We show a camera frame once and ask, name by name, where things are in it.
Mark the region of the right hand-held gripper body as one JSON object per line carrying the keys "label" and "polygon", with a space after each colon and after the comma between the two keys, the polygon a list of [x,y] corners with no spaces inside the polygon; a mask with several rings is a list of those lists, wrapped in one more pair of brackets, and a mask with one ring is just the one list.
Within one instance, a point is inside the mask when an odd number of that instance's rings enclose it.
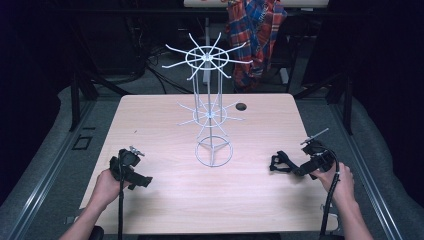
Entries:
{"label": "right hand-held gripper body", "polygon": [[298,168],[299,176],[309,174],[312,179],[315,179],[315,176],[312,175],[312,172],[315,170],[327,172],[332,168],[333,163],[336,161],[334,152],[317,140],[318,136],[327,131],[328,128],[315,135],[308,136],[302,142],[302,145],[305,145],[305,147],[302,148],[302,151],[306,155],[310,156],[310,160]]}

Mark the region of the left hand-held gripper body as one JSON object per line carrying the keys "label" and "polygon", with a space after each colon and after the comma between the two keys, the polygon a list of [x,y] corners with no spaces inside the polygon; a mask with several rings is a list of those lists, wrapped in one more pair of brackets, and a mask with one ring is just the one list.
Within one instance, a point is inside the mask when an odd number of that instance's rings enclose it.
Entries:
{"label": "left hand-held gripper body", "polygon": [[109,161],[109,169],[115,180],[123,179],[132,184],[143,184],[144,177],[134,171],[140,158],[133,151],[120,149],[118,156],[113,156]]}

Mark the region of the person's left hand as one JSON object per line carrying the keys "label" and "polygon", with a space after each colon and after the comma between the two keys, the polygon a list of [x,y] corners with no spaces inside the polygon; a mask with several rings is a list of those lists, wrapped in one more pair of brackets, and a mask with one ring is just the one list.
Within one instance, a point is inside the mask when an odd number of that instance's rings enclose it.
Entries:
{"label": "person's left hand", "polygon": [[120,192],[120,182],[117,181],[109,169],[103,170],[96,179],[89,205],[103,211],[113,202]]}

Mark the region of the person's right hand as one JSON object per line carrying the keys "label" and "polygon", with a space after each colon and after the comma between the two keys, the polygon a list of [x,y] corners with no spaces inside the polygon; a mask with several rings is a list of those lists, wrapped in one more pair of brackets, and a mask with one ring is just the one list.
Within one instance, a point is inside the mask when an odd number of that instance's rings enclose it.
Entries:
{"label": "person's right hand", "polygon": [[339,169],[333,165],[327,172],[315,170],[313,175],[321,181],[327,192],[330,191],[334,176],[339,177],[333,193],[333,200],[339,209],[345,208],[355,201],[353,174],[344,163],[339,164]]}

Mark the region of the plaid red blue cloth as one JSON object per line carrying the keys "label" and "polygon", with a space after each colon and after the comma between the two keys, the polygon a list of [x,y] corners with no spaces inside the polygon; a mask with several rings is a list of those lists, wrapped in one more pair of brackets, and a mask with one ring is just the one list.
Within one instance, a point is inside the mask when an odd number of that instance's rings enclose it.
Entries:
{"label": "plaid red blue cloth", "polygon": [[269,69],[280,25],[287,17],[281,0],[226,0],[227,36],[238,60],[233,70],[236,93],[256,88]]}

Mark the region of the aluminium floor rail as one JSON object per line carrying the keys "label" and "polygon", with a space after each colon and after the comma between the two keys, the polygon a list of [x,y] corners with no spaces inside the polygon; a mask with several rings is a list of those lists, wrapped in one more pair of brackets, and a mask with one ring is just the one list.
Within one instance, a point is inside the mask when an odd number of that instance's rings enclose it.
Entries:
{"label": "aluminium floor rail", "polygon": [[99,102],[82,105],[81,122],[68,130],[68,109],[17,187],[0,207],[0,240],[57,240],[80,212],[110,116]]}
{"label": "aluminium floor rail", "polygon": [[360,148],[353,135],[350,135],[342,122],[342,113],[337,105],[329,106],[338,129],[341,131],[343,138],[348,143],[351,154],[354,158],[350,166],[356,169],[356,174],[361,179],[361,185],[364,187],[368,199],[373,207],[373,212],[379,219],[380,226],[382,227],[386,238],[388,240],[403,240],[402,234],[400,233],[394,219],[388,209],[386,201],[381,195],[376,182],[368,168],[365,158],[360,151]]}

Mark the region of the black metal frame leg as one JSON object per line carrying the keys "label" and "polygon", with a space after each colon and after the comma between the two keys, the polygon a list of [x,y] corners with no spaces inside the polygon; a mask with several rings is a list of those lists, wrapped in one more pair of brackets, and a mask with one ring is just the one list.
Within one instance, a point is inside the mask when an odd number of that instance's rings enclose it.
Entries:
{"label": "black metal frame leg", "polygon": [[89,101],[96,100],[99,94],[92,83],[91,76],[87,72],[75,73],[71,81],[70,89],[72,122],[69,131],[72,132],[76,129],[81,120],[80,94],[83,94]]}
{"label": "black metal frame leg", "polygon": [[303,99],[323,87],[329,87],[325,97],[328,104],[336,104],[343,100],[342,125],[349,135],[352,135],[352,103],[353,103],[353,82],[347,73],[337,73],[321,82],[312,84],[306,90],[294,95],[295,99]]}

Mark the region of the metal table clamp bracket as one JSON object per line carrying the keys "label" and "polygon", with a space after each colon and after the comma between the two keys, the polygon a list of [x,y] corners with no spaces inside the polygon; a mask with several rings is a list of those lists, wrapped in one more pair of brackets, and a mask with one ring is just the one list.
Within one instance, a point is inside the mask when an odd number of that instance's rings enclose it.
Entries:
{"label": "metal table clamp bracket", "polygon": [[339,228],[338,210],[334,204],[322,204],[322,220],[320,227],[320,234],[325,235],[327,232],[335,231]]}

